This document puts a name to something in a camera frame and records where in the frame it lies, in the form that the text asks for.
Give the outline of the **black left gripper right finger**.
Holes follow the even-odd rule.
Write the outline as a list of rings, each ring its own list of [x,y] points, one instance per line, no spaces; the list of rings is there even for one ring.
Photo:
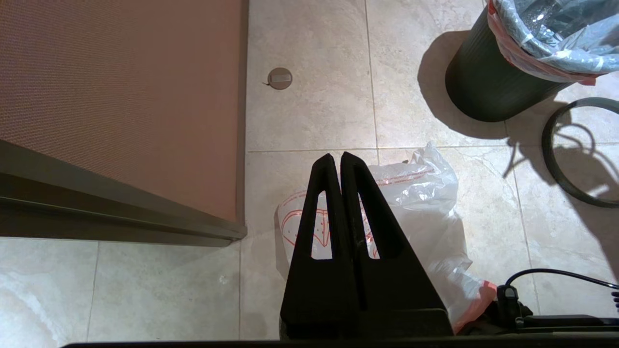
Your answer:
[[[362,309],[445,310],[365,162],[345,152],[340,180]]]

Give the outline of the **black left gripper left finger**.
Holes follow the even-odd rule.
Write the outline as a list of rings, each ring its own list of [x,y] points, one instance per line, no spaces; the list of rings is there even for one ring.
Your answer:
[[[288,272],[283,313],[347,313],[358,309],[349,225],[335,160],[325,154],[312,165],[300,228]],[[319,194],[325,192],[332,258],[311,256]]]

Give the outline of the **black round trash bin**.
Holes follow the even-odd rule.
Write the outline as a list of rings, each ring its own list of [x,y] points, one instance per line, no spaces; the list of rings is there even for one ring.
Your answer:
[[[510,119],[571,86],[525,73],[500,53],[488,24],[488,6],[446,70],[446,90],[465,115],[483,122]]]

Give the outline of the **white plastic bag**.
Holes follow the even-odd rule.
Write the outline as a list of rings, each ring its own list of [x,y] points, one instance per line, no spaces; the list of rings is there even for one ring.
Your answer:
[[[619,72],[619,0],[487,0],[502,56],[551,82],[595,85]]]

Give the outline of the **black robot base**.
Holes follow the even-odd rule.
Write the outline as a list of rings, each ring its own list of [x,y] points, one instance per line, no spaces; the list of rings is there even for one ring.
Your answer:
[[[619,319],[591,315],[534,315],[530,311],[517,316],[486,311],[457,333],[462,336],[508,334],[619,334]]]

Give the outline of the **new white red-printed bag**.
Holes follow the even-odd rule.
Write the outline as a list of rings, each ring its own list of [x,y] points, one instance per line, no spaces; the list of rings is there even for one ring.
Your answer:
[[[456,212],[458,179],[438,149],[428,143],[407,163],[368,166],[405,237],[446,307],[457,334],[495,299],[497,286],[473,275],[462,218]],[[307,186],[277,206],[276,268],[287,279],[296,245]],[[324,191],[319,191],[311,256],[331,259],[331,237]]]

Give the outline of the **round metal floor door stop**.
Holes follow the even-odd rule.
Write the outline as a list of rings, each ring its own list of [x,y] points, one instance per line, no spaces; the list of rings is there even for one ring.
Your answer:
[[[268,73],[265,85],[276,90],[284,90],[289,88],[292,85],[292,82],[292,73],[287,68],[277,67]]]

